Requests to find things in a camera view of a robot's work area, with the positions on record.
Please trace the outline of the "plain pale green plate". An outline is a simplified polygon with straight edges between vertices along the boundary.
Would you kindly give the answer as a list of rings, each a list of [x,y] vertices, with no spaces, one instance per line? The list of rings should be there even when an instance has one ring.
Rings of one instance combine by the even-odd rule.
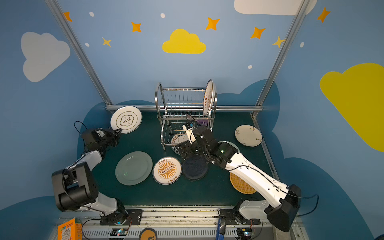
[[[115,175],[119,183],[134,186],[143,182],[152,172],[153,160],[145,152],[132,152],[118,162]]]

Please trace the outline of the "white cloud motif plate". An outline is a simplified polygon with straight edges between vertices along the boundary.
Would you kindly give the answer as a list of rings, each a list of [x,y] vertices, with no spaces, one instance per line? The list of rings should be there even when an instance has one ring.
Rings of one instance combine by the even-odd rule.
[[[143,120],[142,112],[133,106],[122,107],[112,115],[110,125],[113,130],[121,129],[122,134],[135,131]]]

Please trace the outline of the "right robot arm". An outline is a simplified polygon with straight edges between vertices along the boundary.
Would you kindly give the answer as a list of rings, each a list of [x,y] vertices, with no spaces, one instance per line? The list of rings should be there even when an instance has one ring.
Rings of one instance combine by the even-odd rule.
[[[302,191],[298,186],[287,186],[270,177],[235,147],[219,143],[207,126],[188,128],[184,124],[183,130],[188,140],[176,145],[182,158],[201,156],[245,181],[268,202],[264,210],[268,221],[283,232],[290,231],[301,205]]]

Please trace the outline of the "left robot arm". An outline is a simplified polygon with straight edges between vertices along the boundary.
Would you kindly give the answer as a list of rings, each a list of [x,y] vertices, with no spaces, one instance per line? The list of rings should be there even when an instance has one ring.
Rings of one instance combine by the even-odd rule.
[[[105,158],[107,150],[119,143],[122,129],[87,129],[81,134],[84,153],[70,166],[52,174],[54,197],[62,211],[88,210],[100,214],[100,224],[122,226],[128,213],[123,203],[100,193],[92,170]]]

